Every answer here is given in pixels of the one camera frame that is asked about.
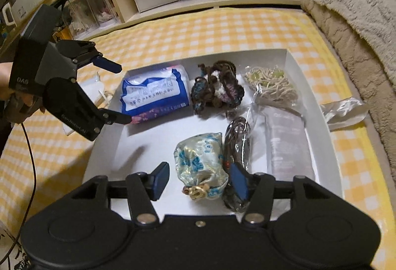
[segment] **yellow and white checkered cloth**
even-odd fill
[[[87,66],[84,81],[99,71],[113,91],[130,69],[214,52],[287,48],[301,66],[319,103],[351,96],[341,68],[309,18],[297,11],[220,8],[145,22],[94,39],[107,58],[122,64],[114,75]],[[25,122],[38,174],[30,214],[37,213],[79,186],[92,143],[77,133],[66,136],[50,114],[35,113]],[[377,269],[396,269],[395,219],[387,187],[364,124],[331,133],[342,174],[345,198],[379,224]],[[16,233],[32,190],[32,167],[26,140],[15,126],[0,163],[0,220]]]

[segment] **black cable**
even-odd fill
[[[23,125],[23,123],[21,124],[21,126],[22,126],[23,132],[24,132],[24,134],[25,134],[27,146],[28,146],[28,148],[29,148],[30,158],[31,158],[31,160],[32,160],[33,177],[34,177],[33,191],[32,191],[32,196],[30,197],[29,204],[27,205],[27,208],[26,208],[25,216],[23,217],[21,226],[19,227],[18,234],[17,234],[17,236],[15,237],[15,241],[14,241],[14,243],[12,244],[11,248],[10,248],[10,249],[8,250],[8,252],[6,253],[6,255],[4,256],[4,258],[1,259],[0,265],[2,265],[2,264],[5,262],[5,260],[7,260],[7,258],[8,258],[9,255],[11,254],[12,250],[13,250],[13,249],[15,248],[15,246],[17,245],[19,236],[21,235],[22,227],[23,227],[23,225],[24,225],[24,223],[25,223],[25,221],[26,221],[27,215],[28,215],[29,210],[30,210],[30,206],[32,205],[32,202],[33,202],[34,193],[36,193],[37,176],[36,176],[36,167],[34,166],[34,159],[33,159],[32,148],[30,147],[29,138],[28,138],[28,136],[27,136],[26,129],[25,129],[25,126]]]

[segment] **bundle of string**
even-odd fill
[[[260,97],[274,102],[295,104],[298,99],[297,91],[285,77],[282,70],[254,67],[245,75],[246,81]]]
[[[201,76],[195,78],[191,89],[191,101],[196,114],[205,106],[220,108],[227,104],[229,108],[240,105],[245,91],[236,78],[236,67],[230,61],[216,61],[213,66],[200,64]]]
[[[248,169],[250,154],[250,125],[245,118],[235,118],[227,127],[224,140],[224,163],[223,168],[230,173],[231,164],[240,164],[245,170]],[[249,202],[240,199],[228,179],[223,193],[224,204],[233,212],[243,212]]]

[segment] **yellow fabric edge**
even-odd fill
[[[295,21],[298,22],[299,26],[303,28],[305,34],[308,37],[312,37],[312,33],[309,32],[309,29],[307,25],[302,23],[298,18],[294,17],[293,15],[289,14],[289,12],[286,13],[289,17],[293,17]],[[321,36],[318,36],[319,39],[311,39],[312,43],[314,44],[315,47],[318,48],[318,50],[323,50],[326,53],[329,53],[329,50],[324,43],[323,39]],[[334,56],[331,54],[331,56],[324,57],[323,58],[326,63],[330,64],[329,68],[331,68],[331,71],[337,71],[336,76],[340,79],[341,87],[342,87],[342,97],[347,98],[351,96],[351,91],[348,87],[347,81],[345,80],[344,73],[342,72],[342,69],[340,68],[337,60],[334,58]],[[369,139],[369,136],[367,134],[367,129],[365,127],[357,128],[355,131],[359,135],[359,140],[362,144],[363,151],[365,156],[367,157],[370,165],[370,171],[373,174],[373,177],[377,183],[377,188],[378,188],[378,196],[381,202],[381,207],[384,212],[384,217],[385,217],[385,222],[387,223],[388,227],[388,232],[390,234],[396,233],[396,223],[395,223],[395,218],[393,215],[393,210],[392,210],[392,205],[391,205],[391,199],[389,197],[388,193],[388,188],[379,164],[379,161],[377,159],[377,155],[375,154],[374,148],[371,144],[371,141]],[[392,240],[392,249],[396,250],[396,237],[393,236]]]

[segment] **blue and white fabric pouch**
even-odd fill
[[[189,77],[177,65],[140,75],[126,75],[122,81],[122,113],[132,124],[151,120],[190,104]]]
[[[221,132],[201,134],[181,141],[174,156],[177,177],[185,185],[184,194],[191,199],[217,199],[222,196],[228,174],[223,169]]]

